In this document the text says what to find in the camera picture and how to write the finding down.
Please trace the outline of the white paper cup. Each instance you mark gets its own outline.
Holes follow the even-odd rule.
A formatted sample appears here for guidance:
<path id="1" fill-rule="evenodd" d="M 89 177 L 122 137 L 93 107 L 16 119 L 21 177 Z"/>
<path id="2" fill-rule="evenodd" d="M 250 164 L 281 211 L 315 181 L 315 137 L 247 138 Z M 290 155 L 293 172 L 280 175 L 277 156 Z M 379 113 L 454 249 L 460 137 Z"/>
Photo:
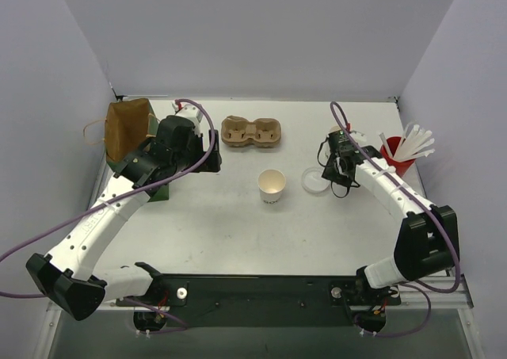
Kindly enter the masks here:
<path id="1" fill-rule="evenodd" d="M 279 170 L 264 170 L 257 179 L 261 200 L 266 204 L 276 203 L 286 186 L 286 177 Z"/>

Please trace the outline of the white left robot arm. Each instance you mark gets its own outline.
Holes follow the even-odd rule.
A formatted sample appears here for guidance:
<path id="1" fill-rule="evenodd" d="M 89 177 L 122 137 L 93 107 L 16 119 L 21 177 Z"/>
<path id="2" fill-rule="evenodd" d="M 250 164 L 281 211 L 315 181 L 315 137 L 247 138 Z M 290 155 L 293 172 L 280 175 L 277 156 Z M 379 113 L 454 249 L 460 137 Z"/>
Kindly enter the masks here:
<path id="1" fill-rule="evenodd" d="M 99 258 L 127 221 L 166 183 L 187 173 L 220 169 L 218 133 L 211 128 L 203 147 L 200 122 L 207 113 L 192 107 L 161 120 L 155 136 L 126 154 L 103 193 L 74 229 L 26 268 L 37 288 L 75 320 L 92 315 L 105 301 L 136 296 L 155 304 L 169 290 L 164 276 L 143 262 L 96 272 Z"/>

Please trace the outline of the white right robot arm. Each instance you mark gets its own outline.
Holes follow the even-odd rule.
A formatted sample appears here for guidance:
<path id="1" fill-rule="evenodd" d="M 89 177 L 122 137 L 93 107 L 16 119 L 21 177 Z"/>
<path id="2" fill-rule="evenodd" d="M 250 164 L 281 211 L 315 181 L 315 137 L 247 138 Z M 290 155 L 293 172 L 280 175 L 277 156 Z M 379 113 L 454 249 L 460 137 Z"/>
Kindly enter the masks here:
<path id="1" fill-rule="evenodd" d="M 359 147 L 346 131 L 330 132 L 324 144 L 329 157 L 322 177 L 346 192 L 356 186 L 368 190 L 400 224 L 393 254 L 357 270 L 367 290 L 418 281 L 458 267 L 458 223 L 452 208 L 438 207 L 419 195 L 379 151 L 373 146 Z"/>

